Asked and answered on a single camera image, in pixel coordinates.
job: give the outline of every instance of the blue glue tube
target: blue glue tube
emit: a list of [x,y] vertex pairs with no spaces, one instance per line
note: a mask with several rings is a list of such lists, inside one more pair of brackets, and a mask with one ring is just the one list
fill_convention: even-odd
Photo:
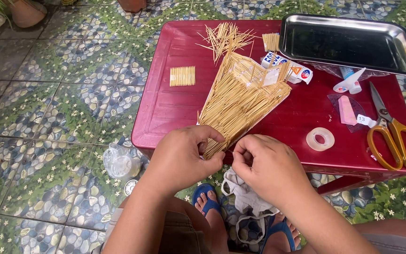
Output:
[[[341,71],[342,77],[344,80],[355,73],[355,71],[351,67],[339,66],[339,70]],[[359,85],[358,80],[355,80],[353,84],[348,84],[349,93],[354,95],[361,92],[361,86]]]

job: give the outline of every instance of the tiled floor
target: tiled floor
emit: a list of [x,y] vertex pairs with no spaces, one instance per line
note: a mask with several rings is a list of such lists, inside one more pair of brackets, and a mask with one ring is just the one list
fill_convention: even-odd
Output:
[[[309,13],[406,28],[406,0],[152,0],[137,14],[124,12],[115,0],[47,8],[48,16],[33,28],[0,28],[0,253],[83,254],[101,244],[125,198],[125,183],[107,175],[102,153],[116,141],[148,165],[130,136],[165,22]],[[406,100],[406,76],[397,79]],[[220,192],[228,168],[202,183],[217,187],[229,246],[257,252],[262,243],[236,239],[241,215],[234,197]],[[310,178],[313,186],[335,179]],[[198,184],[177,196],[189,201]],[[406,177],[324,198],[352,223],[406,219]],[[243,222],[240,237],[256,238],[257,224]]]

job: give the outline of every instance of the flower pot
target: flower pot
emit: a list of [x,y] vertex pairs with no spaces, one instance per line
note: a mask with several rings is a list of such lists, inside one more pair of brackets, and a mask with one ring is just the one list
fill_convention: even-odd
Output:
[[46,15],[47,9],[38,2],[31,0],[12,0],[14,4],[8,4],[12,12],[12,20],[21,27],[31,27],[40,22]]
[[121,8],[130,13],[139,12],[142,8],[147,7],[146,0],[117,0]]

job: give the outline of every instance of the metal tray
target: metal tray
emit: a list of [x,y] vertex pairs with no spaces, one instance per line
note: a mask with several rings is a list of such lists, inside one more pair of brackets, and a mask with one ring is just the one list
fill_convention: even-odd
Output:
[[290,14],[279,46],[292,60],[406,75],[406,30],[394,23]]

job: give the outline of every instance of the pink eraser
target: pink eraser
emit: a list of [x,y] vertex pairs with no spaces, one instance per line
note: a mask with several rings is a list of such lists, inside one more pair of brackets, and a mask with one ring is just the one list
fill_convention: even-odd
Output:
[[356,117],[353,113],[352,105],[350,104],[349,97],[342,95],[338,100],[339,102],[339,114],[341,115],[341,123],[355,125]]

